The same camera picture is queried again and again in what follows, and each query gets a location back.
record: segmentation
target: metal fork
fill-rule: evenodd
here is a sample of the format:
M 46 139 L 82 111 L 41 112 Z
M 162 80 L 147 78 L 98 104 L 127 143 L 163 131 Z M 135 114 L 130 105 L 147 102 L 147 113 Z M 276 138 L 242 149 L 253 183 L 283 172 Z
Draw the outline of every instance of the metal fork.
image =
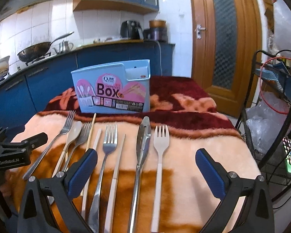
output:
M 36 161 L 28 168 L 27 172 L 25 172 L 23 176 L 23 180 L 27 180 L 33 173 L 33 171 L 36 169 L 38 164 L 41 162 L 47 151 L 50 149 L 52 144 L 61 136 L 64 134 L 67 134 L 69 130 L 71 129 L 73 118 L 74 118 L 75 110 L 70 110 L 69 114 L 67 116 L 66 122 L 59 132 L 59 134 L 52 140 L 52 142 L 45 148 L 45 150 L 41 153 L 41 155 L 36 159 Z
M 162 194 L 162 176 L 163 176 L 163 154 L 169 146 L 169 131 L 166 126 L 166 131 L 164 131 L 164 125 L 155 128 L 154 148 L 158 154 L 158 164 L 157 164 L 157 174 L 156 174 L 156 184 L 155 184 L 155 198 L 152 213 L 152 223 L 151 232 L 159 232 L 159 214 L 161 209 L 161 194 Z
M 102 175 L 104 173 L 107 157 L 109 154 L 115 151 L 116 145 L 118 144 L 118 126 L 117 125 L 107 125 L 105 132 L 105 139 L 103 143 L 103 151 L 105 153 L 104 160 L 102 162 L 98 183 L 96 186 L 96 191 L 94 194 L 92 206 L 88 216 L 88 225 L 94 233 L 99 233 L 99 200 L 101 191 Z
M 72 157 L 72 154 L 74 153 L 75 149 L 80 146 L 81 144 L 84 144 L 87 139 L 88 139 L 88 136 L 89 136 L 89 131 L 91 130 L 91 126 L 92 124 L 91 123 L 85 123 L 83 125 L 83 128 L 81 130 L 81 133 L 80 135 L 78 136 L 77 138 L 77 141 L 75 142 L 75 146 L 73 147 L 72 151 L 70 152 L 69 154 L 69 157 L 68 159 L 66 160 L 63 168 L 61 169 L 63 172 L 65 172 L 67 170 L 67 167 L 68 167 L 68 163 L 69 161 L 71 160 L 71 157 Z

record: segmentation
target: fuzzy blanket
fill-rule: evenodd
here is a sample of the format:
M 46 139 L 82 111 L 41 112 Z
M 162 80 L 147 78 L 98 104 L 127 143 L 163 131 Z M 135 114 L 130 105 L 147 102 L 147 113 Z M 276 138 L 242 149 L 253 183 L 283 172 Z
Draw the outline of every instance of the fuzzy blanket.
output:
M 228 172 L 235 171 L 240 177 L 255 179 L 260 172 L 246 144 L 241 140 L 232 123 L 227 117 L 216 112 L 216 104 L 213 99 L 193 80 L 177 77 L 152 77 L 150 80 L 150 95 L 150 112 L 129 115 L 98 114 L 94 125 L 91 146 L 98 129 L 102 128 L 104 134 L 107 124 L 116 123 L 118 125 L 119 142 L 122 140 L 123 134 L 126 134 L 120 162 L 113 232 L 127 232 L 137 163 L 136 137 L 139 124 L 144 116 L 149 116 L 153 129 L 156 125 L 166 124 L 170 133 L 170 145 L 163 158 L 159 230 L 165 233 L 198 232 L 219 204 L 219 199 L 213 197 L 195 164 L 195 153 L 198 149 L 205 148 L 213 159 L 220 162 Z M 34 134 L 45 132 L 48 135 L 49 143 L 63 127 L 68 110 L 76 110 L 75 120 L 81 120 L 82 122 L 92 120 L 93 114 L 81 113 L 74 88 L 70 88 L 52 99 L 44 111 L 34 115 L 26 124 L 25 131 L 18 134 L 13 141 L 19 142 Z M 35 170 L 34 175 L 36 177 L 51 177 L 65 140 L 66 137 L 62 136 L 54 143 Z M 87 214 L 92 203 L 104 157 L 102 143 L 103 139 L 101 138 L 97 147 L 98 164 L 92 173 L 89 185 Z M 33 151 L 32 162 L 35 161 L 47 144 Z M 150 232 L 151 225 L 157 153 L 153 147 L 153 142 L 150 144 L 149 155 L 141 179 L 136 231 L 138 233 Z M 86 144 L 83 144 L 75 151 L 70 163 L 77 161 L 83 155 L 85 147 Z M 103 175 L 100 200 L 100 232 L 103 232 L 116 158 L 117 151 L 108 157 Z M 19 209 L 26 185 L 22 176 L 27 168 L 28 166 L 14 169 L 11 178 L 12 195 L 17 209 Z M 243 201 L 243 198 L 239 199 L 226 227 L 226 232 L 232 229 Z M 80 211 L 81 198 L 78 197 L 73 202 Z M 56 204 L 52 205 L 52 210 L 61 230 L 68 232 Z

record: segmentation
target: smartphone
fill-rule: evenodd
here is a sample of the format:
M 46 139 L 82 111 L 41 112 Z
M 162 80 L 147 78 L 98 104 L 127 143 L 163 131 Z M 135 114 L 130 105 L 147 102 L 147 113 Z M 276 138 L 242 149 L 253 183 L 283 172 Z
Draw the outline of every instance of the smartphone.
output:
M 290 153 L 287 155 L 285 159 L 285 163 L 286 163 L 286 170 L 288 174 L 291 175 L 291 139 L 284 137 L 282 142 L 283 142 L 283 147 L 285 149 L 285 155 L 287 155 L 288 152 L 290 151 Z

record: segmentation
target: chopstick box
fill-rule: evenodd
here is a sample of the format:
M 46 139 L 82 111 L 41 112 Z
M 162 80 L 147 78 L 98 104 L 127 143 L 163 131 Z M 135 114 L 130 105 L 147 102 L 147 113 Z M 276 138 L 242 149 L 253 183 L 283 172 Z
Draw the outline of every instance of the chopstick box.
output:
M 128 60 L 71 72 L 81 112 L 150 111 L 150 60 Z

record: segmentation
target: hand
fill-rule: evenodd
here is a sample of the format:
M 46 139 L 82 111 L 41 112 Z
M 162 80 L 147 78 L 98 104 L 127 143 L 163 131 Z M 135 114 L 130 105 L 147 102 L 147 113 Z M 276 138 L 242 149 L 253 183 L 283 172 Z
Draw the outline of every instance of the hand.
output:
M 3 197 L 10 197 L 11 196 L 11 186 L 9 184 L 9 180 L 11 178 L 11 172 L 9 170 L 5 171 L 5 183 L 0 186 L 0 191 L 2 192 Z

